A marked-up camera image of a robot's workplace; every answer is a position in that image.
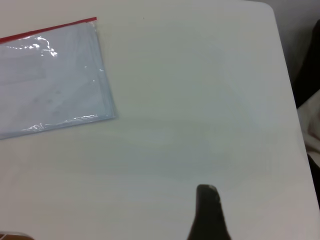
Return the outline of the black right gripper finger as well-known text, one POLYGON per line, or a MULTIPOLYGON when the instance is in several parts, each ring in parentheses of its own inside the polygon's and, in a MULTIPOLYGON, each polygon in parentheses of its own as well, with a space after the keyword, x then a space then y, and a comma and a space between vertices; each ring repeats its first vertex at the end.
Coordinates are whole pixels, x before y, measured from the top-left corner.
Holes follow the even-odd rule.
POLYGON ((195 217, 187 237, 189 240, 230 240, 221 198, 213 185, 196 188, 195 217))

